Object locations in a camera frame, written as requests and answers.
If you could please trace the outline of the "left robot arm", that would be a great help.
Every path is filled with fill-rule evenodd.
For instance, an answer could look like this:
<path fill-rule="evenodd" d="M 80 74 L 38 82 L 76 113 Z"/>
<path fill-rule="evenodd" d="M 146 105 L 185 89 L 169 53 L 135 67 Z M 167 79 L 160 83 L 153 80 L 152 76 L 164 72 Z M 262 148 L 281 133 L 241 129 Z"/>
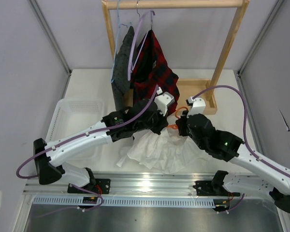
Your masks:
<path fill-rule="evenodd" d="M 57 181 L 70 184 L 69 193 L 91 193 L 96 179 L 89 168 L 79 168 L 66 161 L 87 149 L 111 144 L 132 137 L 135 133 L 150 130 L 155 134 L 168 125 L 166 115 L 171 97 L 161 95 L 153 101 L 143 99 L 133 107 L 111 112 L 90 128 L 63 140 L 46 143 L 34 141 L 34 159 L 40 185 Z"/>

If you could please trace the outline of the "orange hanger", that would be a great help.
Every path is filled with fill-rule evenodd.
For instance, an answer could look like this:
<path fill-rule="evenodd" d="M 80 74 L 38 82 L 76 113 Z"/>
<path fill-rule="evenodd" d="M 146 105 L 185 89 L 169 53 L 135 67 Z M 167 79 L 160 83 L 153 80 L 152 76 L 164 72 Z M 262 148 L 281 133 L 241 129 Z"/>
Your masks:
<path fill-rule="evenodd" d="M 175 113 L 174 113 L 174 116 L 176 117 L 176 119 L 179 119 L 180 118 L 179 113 L 183 112 L 185 110 L 188 110 L 188 108 L 186 106 L 181 106 L 181 107 L 177 108 Z M 173 130 L 177 130 L 178 126 L 176 124 L 172 124 L 172 125 L 168 125 L 167 128 L 170 128 L 170 129 L 173 129 Z"/>

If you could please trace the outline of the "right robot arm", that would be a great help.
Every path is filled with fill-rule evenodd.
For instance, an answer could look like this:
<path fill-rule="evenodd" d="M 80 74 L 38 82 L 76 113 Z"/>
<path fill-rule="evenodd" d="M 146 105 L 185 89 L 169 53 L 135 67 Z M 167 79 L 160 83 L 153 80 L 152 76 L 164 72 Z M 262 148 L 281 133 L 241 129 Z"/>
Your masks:
<path fill-rule="evenodd" d="M 181 116 L 176 122 L 179 135 L 190 137 L 200 150 L 215 159 L 241 166 L 258 179 L 239 176 L 218 170 L 210 187 L 194 185 L 197 194 L 209 196 L 247 196 L 267 199 L 279 209 L 290 214 L 290 169 L 268 159 L 262 154 L 250 151 L 238 136 L 217 130 L 202 114 Z"/>

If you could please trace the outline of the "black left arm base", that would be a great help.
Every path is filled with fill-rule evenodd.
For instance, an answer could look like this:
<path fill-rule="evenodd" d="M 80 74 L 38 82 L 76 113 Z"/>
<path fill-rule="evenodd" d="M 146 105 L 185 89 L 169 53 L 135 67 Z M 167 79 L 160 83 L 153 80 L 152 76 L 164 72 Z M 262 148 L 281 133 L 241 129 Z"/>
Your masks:
<path fill-rule="evenodd" d="M 110 193 L 110 186 L 111 186 L 111 179 L 105 178 L 98 178 L 95 179 L 95 184 L 87 184 L 81 189 L 74 187 L 72 184 L 69 184 L 67 192 L 68 193 L 75 193 L 75 194 L 86 194 L 90 192 L 95 192 L 97 194 L 109 194 Z"/>

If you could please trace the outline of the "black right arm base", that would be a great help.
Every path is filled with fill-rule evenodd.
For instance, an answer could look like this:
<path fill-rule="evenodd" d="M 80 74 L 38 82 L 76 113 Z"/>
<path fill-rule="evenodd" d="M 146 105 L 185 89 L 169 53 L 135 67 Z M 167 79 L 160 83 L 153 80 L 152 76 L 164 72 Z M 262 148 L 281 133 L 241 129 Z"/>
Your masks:
<path fill-rule="evenodd" d="M 229 192 L 222 186 L 221 183 L 210 180 L 195 181 L 192 186 L 197 193 L 197 196 L 228 196 Z"/>

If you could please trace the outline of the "white pleated skirt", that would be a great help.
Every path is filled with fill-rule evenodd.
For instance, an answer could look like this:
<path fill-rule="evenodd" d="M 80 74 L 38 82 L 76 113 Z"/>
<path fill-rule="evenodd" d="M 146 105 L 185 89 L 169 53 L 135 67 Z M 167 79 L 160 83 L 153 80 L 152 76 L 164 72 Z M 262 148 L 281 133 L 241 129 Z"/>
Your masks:
<path fill-rule="evenodd" d="M 164 128 L 160 135 L 150 130 L 134 134 L 133 145 L 121 148 L 120 155 L 118 167 L 134 160 L 165 174 L 177 173 L 196 160 L 208 160 L 190 137 L 170 128 Z"/>

